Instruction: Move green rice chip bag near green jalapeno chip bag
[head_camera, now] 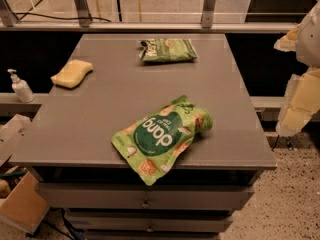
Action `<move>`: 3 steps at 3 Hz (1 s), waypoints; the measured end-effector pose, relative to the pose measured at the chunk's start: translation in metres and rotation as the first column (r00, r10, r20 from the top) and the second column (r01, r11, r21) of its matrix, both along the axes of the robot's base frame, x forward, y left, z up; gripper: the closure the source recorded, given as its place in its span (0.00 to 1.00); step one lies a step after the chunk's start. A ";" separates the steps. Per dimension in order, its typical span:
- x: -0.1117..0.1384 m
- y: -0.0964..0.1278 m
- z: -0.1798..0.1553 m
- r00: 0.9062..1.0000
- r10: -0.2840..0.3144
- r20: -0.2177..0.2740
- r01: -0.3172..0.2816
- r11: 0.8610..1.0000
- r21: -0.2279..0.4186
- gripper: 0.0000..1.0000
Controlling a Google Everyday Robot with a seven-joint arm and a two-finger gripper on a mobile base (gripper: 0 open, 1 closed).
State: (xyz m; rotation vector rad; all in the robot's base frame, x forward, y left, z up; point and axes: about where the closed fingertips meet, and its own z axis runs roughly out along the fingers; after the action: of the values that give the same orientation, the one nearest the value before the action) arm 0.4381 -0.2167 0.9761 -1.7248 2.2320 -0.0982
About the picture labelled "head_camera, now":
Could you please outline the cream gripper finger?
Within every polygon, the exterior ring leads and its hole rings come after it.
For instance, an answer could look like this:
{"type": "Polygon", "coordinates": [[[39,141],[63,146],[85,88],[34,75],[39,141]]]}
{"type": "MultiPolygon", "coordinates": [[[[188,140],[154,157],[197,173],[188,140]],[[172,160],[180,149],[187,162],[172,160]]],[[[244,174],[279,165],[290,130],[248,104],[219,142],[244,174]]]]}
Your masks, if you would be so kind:
{"type": "Polygon", "coordinates": [[[299,133],[320,110],[320,68],[309,67],[302,75],[293,74],[288,81],[276,132],[282,137],[299,133]]]}
{"type": "Polygon", "coordinates": [[[283,52],[295,52],[299,27],[300,25],[296,25],[286,35],[278,39],[274,44],[274,48],[283,52]]]}

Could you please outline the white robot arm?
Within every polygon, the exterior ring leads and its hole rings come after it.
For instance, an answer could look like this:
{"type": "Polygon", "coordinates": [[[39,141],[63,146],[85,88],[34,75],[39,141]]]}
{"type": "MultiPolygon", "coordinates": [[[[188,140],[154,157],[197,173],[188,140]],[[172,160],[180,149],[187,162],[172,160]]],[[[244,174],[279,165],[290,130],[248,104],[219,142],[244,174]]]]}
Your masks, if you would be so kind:
{"type": "Polygon", "coordinates": [[[290,77],[278,116],[277,134],[292,137],[320,110],[320,1],[274,48],[295,52],[297,61],[308,66],[301,76],[290,77]]]}

